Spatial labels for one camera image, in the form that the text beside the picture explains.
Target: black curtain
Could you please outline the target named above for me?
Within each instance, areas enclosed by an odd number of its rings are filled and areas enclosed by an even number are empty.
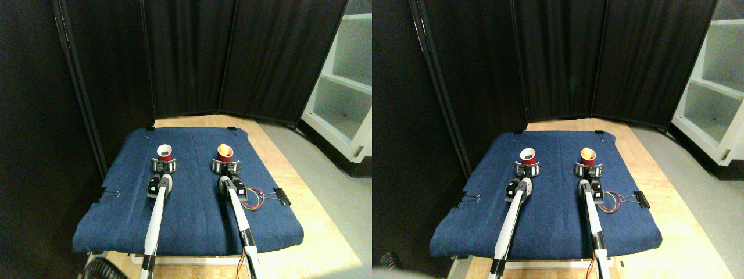
[[[217,112],[236,3],[144,3],[155,118]]]
[[[465,185],[405,1],[375,1],[372,41],[373,265],[388,252],[403,268],[443,277],[452,261],[429,256],[439,222]]]
[[[88,96],[106,166],[126,136],[155,120],[141,6],[137,1],[64,1],[82,90]]]
[[[101,177],[52,2],[0,2],[0,37],[0,277],[75,278]]]
[[[496,136],[527,126],[510,2],[419,3],[472,171]]]
[[[529,121],[587,118],[604,1],[515,1]]]
[[[345,5],[345,0],[240,2],[220,111],[299,121]]]
[[[593,116],[666,128],[716,0],[612,0]]]

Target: grey floor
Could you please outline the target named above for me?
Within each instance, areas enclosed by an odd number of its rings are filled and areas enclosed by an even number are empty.
[[[631,130],[690,208],[734,278],[744,278],[744,182],[720,181],[672,138],[643,126]]]
[[[350,177],[299,131],[259,125],[318,198],[362,264],[372,266],[372,179]]]

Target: colored wires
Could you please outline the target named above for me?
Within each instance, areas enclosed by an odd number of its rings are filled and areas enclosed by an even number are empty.
[[[618,208],[620,208],[620,202],[622,202],[622,196],[620,195],[620,193],[618,193],[616,190],[608,190],[604,191],[604,193],[609,194],[612,197],[612,199],[615,201],[615,206],[613,208],[607,208],[604,205],[597,206],[599,206],[600,210],[604,211],[607,214],[618,212]]]
[[[252,192],[256,196],[256,205],[249,204],[247,200],[240,202],[240,204],[250,211],[257,211],[261,206],[263,206],[263,202],[266,200],[266,194],[263,193],[263,190],[256,187],[246,188],[246,190]]]
[[[237,262],[237,272],[235,273],[235,277],[237,279],[240,279],[240,267],[243,266],[243,263],[244,263],[243,258],[245,256],[246,256],[246,249],[243,248],[243,253],[240,255],[240,260]]]
[[[597,257],[597,254],[591,255],[591,263],[589,263],[589,269],[586,270],[586,279],[589,279],[589,272],[591,271],[592,266],[594,266],[594,259]]]

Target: white cup rim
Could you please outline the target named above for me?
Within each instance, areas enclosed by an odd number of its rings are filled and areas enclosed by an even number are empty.
[[[162,144],[158,147],[158,156],[168,156],[171,153],[173,153],[173,148],[170,145]]]
[[[525,148],[519,153],[519,158],[522,160],[531,160],[532,158],[535,158],[535,150],[532,148]]]

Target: wooden table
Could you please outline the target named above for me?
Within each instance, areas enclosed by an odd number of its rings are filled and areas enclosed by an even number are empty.
[[[612,278],[732,278],[721,256],[705,235],[669,179],[626,124],[596,118],[543,121],[528,131],[603,130],[616,137],[616,146],[638,188],[651,204],[663,242],[661,247],[615,258]],[[476,257],[467,278],[487,278],[492,259]],[[596,278],[594,271],[589,275]],[[584,278],[586,269],[507,269],[505,278]]]
[[[305,238],[299,246],[261,253],[258,259],[266,278],[313,278],[342,269],[361,267],[362,262],[346,242],[302,178],[258,124],[247,118],[229,115],[176,117],[155,121],[155,127],[226,127],[235,126],[248,133],[261,161],[292,201],[292,210],[302,224]],[[130,278],[139,278],[140,265],[128,254],[110,252],[108,257]],[[161,278],[235,278],[237,266],[157,265],[155,277]],[[246,268],[241,277],[247,278]]]

